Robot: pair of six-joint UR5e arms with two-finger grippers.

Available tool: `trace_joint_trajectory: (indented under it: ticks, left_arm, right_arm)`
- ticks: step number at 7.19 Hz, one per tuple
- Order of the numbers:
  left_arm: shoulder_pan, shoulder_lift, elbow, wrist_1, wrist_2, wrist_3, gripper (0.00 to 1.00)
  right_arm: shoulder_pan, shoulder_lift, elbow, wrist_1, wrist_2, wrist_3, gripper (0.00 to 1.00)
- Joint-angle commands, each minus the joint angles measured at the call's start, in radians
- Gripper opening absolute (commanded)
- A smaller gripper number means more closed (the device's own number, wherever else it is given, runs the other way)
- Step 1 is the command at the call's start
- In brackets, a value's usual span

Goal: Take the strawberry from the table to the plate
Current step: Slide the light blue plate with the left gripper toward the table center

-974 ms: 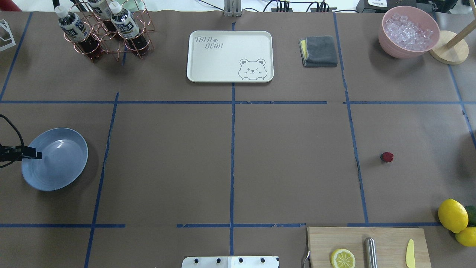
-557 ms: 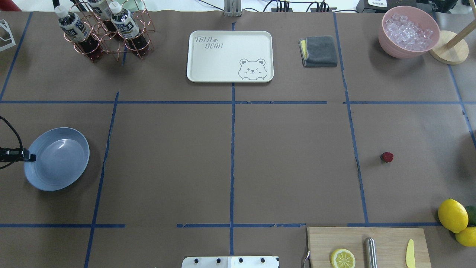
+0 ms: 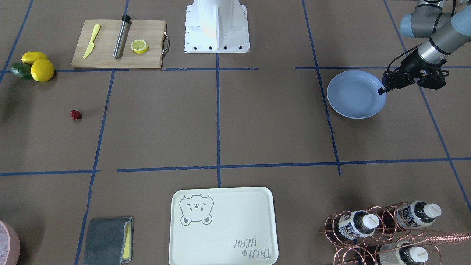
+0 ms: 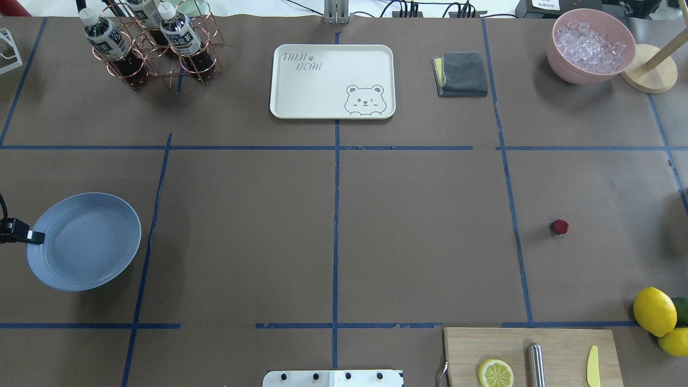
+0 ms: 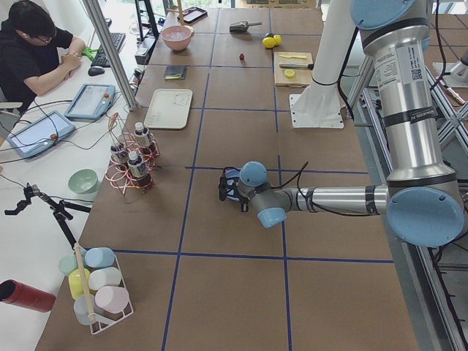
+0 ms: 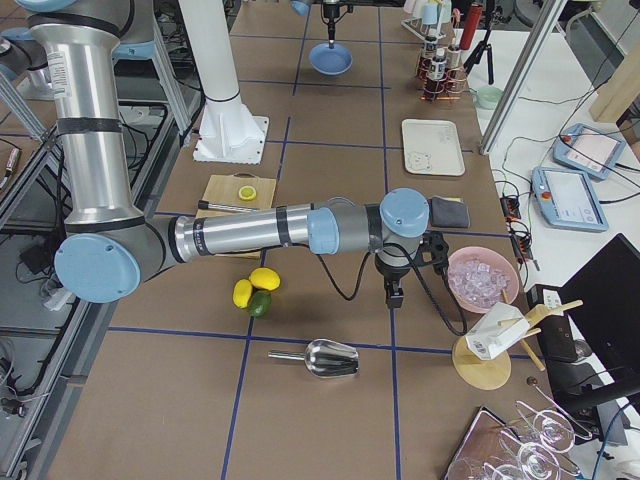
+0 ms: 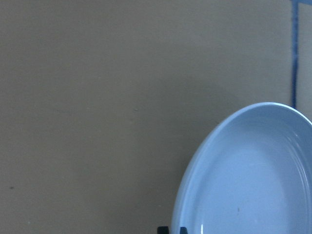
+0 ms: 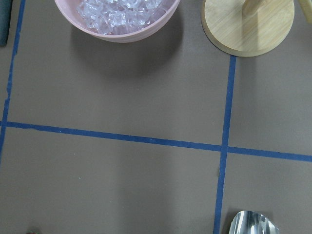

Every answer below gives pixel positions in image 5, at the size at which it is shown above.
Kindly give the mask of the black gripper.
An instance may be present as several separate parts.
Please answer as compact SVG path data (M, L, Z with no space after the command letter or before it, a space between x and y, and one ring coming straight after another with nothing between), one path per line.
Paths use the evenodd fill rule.
M240 177L227 177L222 175L219 178L219 200L225 201L227 197L234 198L239 202L241 212L249 211L249 199L243 196L239 190Z

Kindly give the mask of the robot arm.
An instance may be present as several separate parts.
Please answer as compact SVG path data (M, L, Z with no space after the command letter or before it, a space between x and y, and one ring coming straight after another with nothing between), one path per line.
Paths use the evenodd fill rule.
M442 160L423 46L430 1L332 1L312 81L291 107L294 127L332 124L341 71L356 38L371 59L382 104L392 170L380 186L271 186L265 166L247 162L236 177L222 175L219 198L254 208L266 228L289 211L342 216L384 215L398 237L424 247L450 243L467 228L455 171Z

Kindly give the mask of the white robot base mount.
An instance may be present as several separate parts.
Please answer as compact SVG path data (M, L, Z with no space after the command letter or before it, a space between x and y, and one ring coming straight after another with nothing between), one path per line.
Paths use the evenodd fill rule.
M312 81L293 97L290 108L294 128L344 127L339 101L339 79L355 41L356 26L350 1L331 1L312 70Z

